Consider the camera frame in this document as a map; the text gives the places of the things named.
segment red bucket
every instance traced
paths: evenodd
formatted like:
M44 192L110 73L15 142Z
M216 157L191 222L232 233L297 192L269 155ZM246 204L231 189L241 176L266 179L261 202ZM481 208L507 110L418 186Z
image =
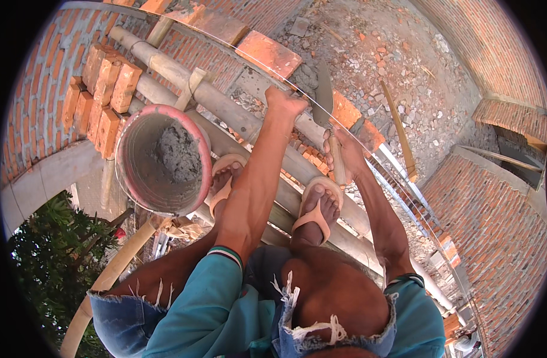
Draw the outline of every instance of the red bucket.
M162 132L178 122L197 141L202 170L198 178L176 183L153 157ZM184 216L203 202L212 184L212 161L207 134L190 117L164 104L151 104L126 122L116 150L120 185L136 204L164 217Z

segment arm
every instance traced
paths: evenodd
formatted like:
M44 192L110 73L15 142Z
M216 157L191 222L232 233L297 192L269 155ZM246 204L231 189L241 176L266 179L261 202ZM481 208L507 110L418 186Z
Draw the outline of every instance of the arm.
M341 152L347 168L347 176L355 181L363 198L371 223L375 252L379 262L385 267L387 283L397 276L414 272L410 262L405 228L367 166L363 156L363 147L342 129L334 127L334 135L343 146ZM328 136L327 131L323 138L327 139ZM327 165L329 169L332 169L333 158L329 152L327 140L323 149L327 155Z
M281 161L295 122L307 102L270 87L268 111L244 171L235 182L222 214L216 245L237 252L242 262L257 247L277 191Z

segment sandal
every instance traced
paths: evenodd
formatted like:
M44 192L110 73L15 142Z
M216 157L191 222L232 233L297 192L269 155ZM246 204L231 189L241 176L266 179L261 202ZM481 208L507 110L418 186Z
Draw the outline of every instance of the sandal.
M248 163L248 160L239 154L226 154L214 163L214 166L212 167L212 177L214 177L216 173L218 173L220 170L226 168L235 161L240 163L242 168L245 167L245 165ZM209 206L212 218L214 218L214 207L216 206L216 204L218 204L222 199L227 199L227 197L230 195L230 191L232 191L232 178L233 177L231 176L224 185L224 187L220 189L210 200Z
M303 191L303 195L301 196L301 205L299 205L299 218L293 224L293 227L291 228L291 234L293 235L293 232L299 226L313 221L317 223L317 225L319 225L319 227L321 228L321 232L323 233L323 241L321 241L321 244L324 244L327 240L329 240L329 236L331 236L331 229L329 229L329 225L327 225L327 221L321 213L321 199L317 200L317 205L313 210L301 216L303 203L306 202L307 195L309 195L311 189L317 184L325 187L326 190L330 190L337 197L339 210L341 210L341 208L343 207L343 192L334 181L327 178L327 176L317 176L313 178L312 181L307 184L306 189L305 191Z

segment foot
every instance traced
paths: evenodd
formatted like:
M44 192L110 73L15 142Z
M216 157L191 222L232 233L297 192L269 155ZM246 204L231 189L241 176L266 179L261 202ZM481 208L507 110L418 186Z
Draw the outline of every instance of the foot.
M210 194L214 196L219 192L227 183L227 181L232 177L232 187L237 179L240 177L243 167L237 161L233 162L231 165L226 168L221 169L214 175L214 181L212 187L210 188ZM226 199L220 200L218 204L214 207L214 218L218 222L222 216L222 211L226 206Z
M333 229L333 226L335 226L339 214L341 213L339 210L339 202L331 190L326 190L325 187L320 184L315 185L309 192L306 201L303 203L301 216L315 209L319 199L321 199L320 204L323 218L327 221L329 228ZM293 236L291 237L292 246L300 244L319 246L322 241L323 232L321 231L321 227L313 221L299 226L295 229L295 232L293 232Z

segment tree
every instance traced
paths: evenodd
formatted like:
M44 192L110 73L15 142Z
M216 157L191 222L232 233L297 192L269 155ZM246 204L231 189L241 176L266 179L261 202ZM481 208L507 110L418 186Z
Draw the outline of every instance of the tree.
M49 200L8 242L20 290L32 304L43 335L56 347L61 346L86 291L103 270L105 251L117 246L112 223L96 213L92 218L71 209L70 198L63 191ZM92 323L77 356L109 357Z

